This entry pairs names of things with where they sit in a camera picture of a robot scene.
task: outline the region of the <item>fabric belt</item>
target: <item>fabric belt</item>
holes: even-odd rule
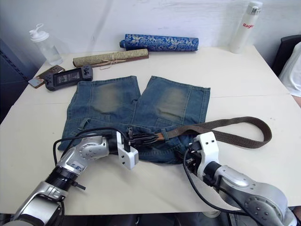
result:
[[[258,127],[263,133],[264,136],[263,141],[251,140],[234,134],[212,130],[217,127],[228,126],[228,125],[238,124],[242,122],[247,122]],[[254,117],[238,117],[233,119],[221,119],[216,121],[204,122],[200,124],[178,127],[174,130],[166,132],[166,134],[164,135],[162,133],[158,133],[157,140],[171,139],[173,137],[177,137],[180,135],[202,134],[210,131],[214,133],[215,138],[218,141],[222,141],[228,144],[237,145],[246,148],[259,148],[265,145],[266,143],[268,143],[272,139],[272,132],[269,126],[264,121]]]

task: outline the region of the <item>denim shorts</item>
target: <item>denim shorts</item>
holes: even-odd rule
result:
[[[140,94],[137,78],[80,81],[67,109],[63,138],[85,129],[114,127],[127,132],[158,133],[205,121],[210,88],[182,84],[152,76]],[[138,147],[139,159],[177,164],[176,152],[184,153],[190,136],[174,137],[162,143]],[[58,149],[64,150],[69,141]]]

